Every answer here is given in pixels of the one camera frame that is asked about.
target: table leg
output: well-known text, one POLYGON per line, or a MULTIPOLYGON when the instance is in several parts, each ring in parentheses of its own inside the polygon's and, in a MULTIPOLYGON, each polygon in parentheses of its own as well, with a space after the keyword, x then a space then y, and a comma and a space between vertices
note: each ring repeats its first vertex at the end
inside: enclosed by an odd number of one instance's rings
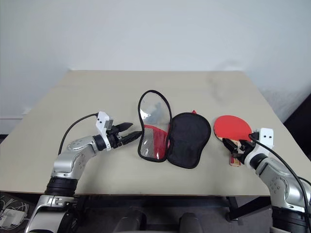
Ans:
POLYGON ((241 207, 235 208, 232 204, 231 206, 232 207, 229 208, 230 212, 226 214, 227 221, 237 220, 239 217, 249 216, 262 210, 266 210, 271 206, 271 199, 270 197, 258 197, 241 207))

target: beige table top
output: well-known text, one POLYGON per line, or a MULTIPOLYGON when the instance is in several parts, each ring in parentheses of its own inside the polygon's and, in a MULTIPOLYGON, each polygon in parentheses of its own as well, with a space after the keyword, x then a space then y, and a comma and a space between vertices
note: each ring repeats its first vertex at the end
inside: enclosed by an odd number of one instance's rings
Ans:
MULTIPOLYGON (((298 175, 310 180, 311 162, 244 73, 71 71, 31 110, 0 145, 0 190, 44 192, 61 138, 75 120, 107 112, 114 124, 133 122, 140 130, 137 105, 149 89, 161 92, 172 115, 195 110, 213 126, 221 115, 236 115, 252 129, 273 128, 275 151, 298 175)), ((95 135, 95 119, 74 127, 65 144, 95 135)), ((253 170, 231 167, 229 154, 212 133, 199 165, 184 169, 138 156, 139 140, 92 158, 77 194, 268 195, 253 170)))

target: red fabric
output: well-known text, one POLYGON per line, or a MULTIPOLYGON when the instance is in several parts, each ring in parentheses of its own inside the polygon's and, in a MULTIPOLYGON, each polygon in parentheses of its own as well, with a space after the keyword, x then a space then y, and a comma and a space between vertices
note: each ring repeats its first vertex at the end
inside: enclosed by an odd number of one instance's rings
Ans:
POLYGON ((243 119, 226 115, 216 119, 214 133, 218 138, 251 141, 248 135, 252 133, 252 129, 243 119))
POLYGON ((167 132, 152 125, 144 125, 144 127, 153 129, 155 159, 164 159, 167 132))

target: ping pong paddle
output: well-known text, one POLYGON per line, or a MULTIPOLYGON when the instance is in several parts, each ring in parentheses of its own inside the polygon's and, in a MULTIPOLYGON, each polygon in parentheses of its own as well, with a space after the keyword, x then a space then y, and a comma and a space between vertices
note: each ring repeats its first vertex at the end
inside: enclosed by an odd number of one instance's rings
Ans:
MULTIPOLYGON (((214 123, 214 133, 218 139, 222 140, 223 138, 228 138, 237 146, 240 146, 239 140, 250 141, 248 135, 252 133, 252 129, 243 119, 236 116, 225 115, 216 119, 214 123)), ((240 166, 241 163, 238 159, 233 158, 231 154, 230 165, 240 166)))

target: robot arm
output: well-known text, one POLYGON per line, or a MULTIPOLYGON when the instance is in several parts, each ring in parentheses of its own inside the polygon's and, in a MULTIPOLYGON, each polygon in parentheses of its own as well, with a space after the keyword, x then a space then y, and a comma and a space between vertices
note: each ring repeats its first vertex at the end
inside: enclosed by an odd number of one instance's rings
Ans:
POLYGON ((113 119, 106 113, 99 112, 96 122, 99 135, 77 139, 58 155, 45 194, 38 201, 25 229, 26 233, 71 232, 77 218, 73 195, 87 162, 99 151, 125 145, 141 135, 141 131, 136 131, 122 137, 119 133, 127 130, 132 123, 117 126, 112 123, 113 119))
MULTIPOLYGON (((253 135, 268 148, 273 147, 272 129, 262 128, 253 135)), ((303 190, 293 174, 282 163, 268 157, 269 151, 258 144, 240 140, 239 147, 229 139, 223 139, 223 143, 241 163, 254 169, 269 188, 273 210, 271 232, 307 232, 303 190)), ((311 187, 305 182, 302 184, 309 203, 311 187)))

